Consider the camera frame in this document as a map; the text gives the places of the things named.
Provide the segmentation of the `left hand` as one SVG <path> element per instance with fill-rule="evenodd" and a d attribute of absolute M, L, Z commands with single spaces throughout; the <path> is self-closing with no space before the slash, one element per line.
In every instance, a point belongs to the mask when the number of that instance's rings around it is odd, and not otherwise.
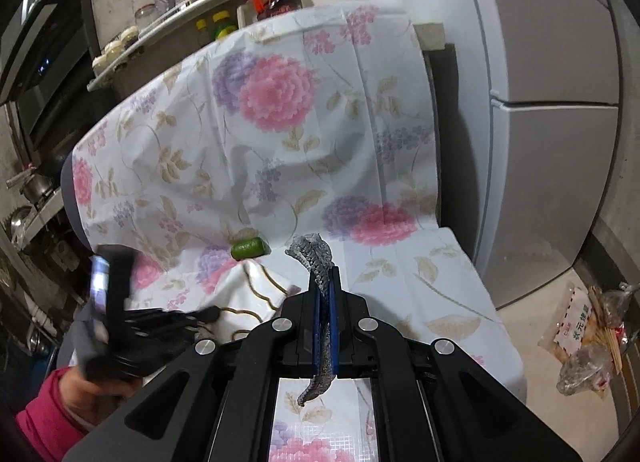
<path fill-rule="evenodd" d="M 77 367 L 73 367 L 60 378 L 58 389 L 65 409 L 74 418 L 79 418 L 91 426 L 98 426 L 121 404 L 141 390 L 142 385 L 141 378 L 131 381 L 117 378 L 89 381 Z"/>

